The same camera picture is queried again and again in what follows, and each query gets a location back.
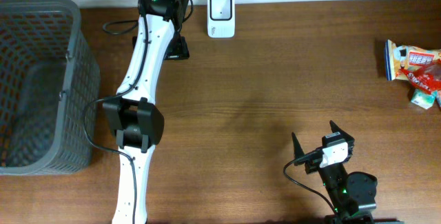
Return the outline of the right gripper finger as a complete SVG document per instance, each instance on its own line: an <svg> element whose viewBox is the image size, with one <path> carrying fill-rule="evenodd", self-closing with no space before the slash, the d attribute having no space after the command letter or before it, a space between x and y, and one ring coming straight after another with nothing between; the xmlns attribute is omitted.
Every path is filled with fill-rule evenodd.
<svg viewBox="0 0 441 224"><path fill-rule="evenodd" d="M331 131L333 133L339 133L342 134L342 129L332 120L329 121L330 127L331 127Z"/></svg>
<svg viewBox="0 0 441 224"><path fill-rule="evenodd" d="M294 147L294 158L299 159L299 158L303 157L305 155L305 153L303 152L301 144L298 141L297 136L295 135L294 132L291 133L291 138L292 138L293 147Z"/></svg>

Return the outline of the teal tissue pack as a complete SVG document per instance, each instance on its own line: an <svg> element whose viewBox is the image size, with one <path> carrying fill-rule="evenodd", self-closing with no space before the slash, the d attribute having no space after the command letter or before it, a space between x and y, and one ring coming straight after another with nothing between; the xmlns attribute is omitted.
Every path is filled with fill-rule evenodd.
<svg viewBox="0 0 441 224"><path fill-rule="evenodd" d="M422 90L415 89L413 96L411 98L411 102L415 105L418 105L421 108L424 108L425 110L428 110L433 106L436 99L436 95L437 95L436 92L427 94Z"/></svg>

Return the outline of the yellow wet wipes pack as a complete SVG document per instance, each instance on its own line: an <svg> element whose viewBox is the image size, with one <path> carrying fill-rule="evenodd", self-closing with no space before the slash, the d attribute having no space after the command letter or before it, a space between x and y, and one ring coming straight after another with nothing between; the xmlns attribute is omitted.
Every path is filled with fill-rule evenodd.
<svg viewBox="0 0 441 224"><path fill-rule="evenodd" d="M388 81L406 81L401 69L414 71L437 60L440 60L440 49L425 50L412 45L397 45L391 40L385 42L384 64Z"/></svg>

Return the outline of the red snack bag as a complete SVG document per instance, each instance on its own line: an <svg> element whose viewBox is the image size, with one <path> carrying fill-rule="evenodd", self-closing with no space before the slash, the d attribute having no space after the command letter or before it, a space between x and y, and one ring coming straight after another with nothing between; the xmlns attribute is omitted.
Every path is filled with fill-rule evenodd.
<svg viewBox="0 0 441 224"><path fill-rule="evenodd" d="M407 77L412 86L426 94L440 90L440 60L424 65L414 71L406 69L400 71Z"/></svg>

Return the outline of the orange tissue pack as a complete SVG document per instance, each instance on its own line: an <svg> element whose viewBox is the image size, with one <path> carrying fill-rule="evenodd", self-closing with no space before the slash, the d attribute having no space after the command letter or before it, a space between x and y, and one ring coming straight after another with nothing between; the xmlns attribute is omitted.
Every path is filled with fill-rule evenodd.
<svg viewBox="0 0 441 224"><path fill-rule="evenodd" d="M437 91L436 99L437 99L439 107L441 108L441 91L440 90Z"/></svg>

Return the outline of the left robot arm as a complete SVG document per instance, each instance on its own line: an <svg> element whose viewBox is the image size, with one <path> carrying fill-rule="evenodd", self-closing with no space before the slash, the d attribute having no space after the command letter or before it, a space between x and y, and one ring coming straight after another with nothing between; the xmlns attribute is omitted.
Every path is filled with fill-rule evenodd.
<svg viewBox="0 0 441 224"><path fill-rule="evenodd" d="M165 60L189 58L183 23L192 0L139 0L138 33L125 78L115 96L103 102L120 158L119 193L113 223L147 222L150 162L165 118L156 106L156 87Z"/></svg>

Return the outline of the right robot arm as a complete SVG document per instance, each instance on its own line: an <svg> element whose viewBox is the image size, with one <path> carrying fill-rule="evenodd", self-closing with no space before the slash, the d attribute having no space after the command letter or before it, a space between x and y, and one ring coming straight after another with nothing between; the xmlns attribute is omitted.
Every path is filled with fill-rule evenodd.
<svg viewBox="0 0 441 224"><path fill-rule="evenodd" d="M294 159L283 168L283 174L296 185L317 194L325 200L333 211L325 217L325 223L374 223L373 210L376 209L376 188L378 180L365 172L348 173L344 164L353 155L355 139L329 122L331 134L322 137L322 145L305 153L295 134L292 134ZM328 197L299 183L287 174L290 165L305 166L305 173L319 173Z"/></svg>

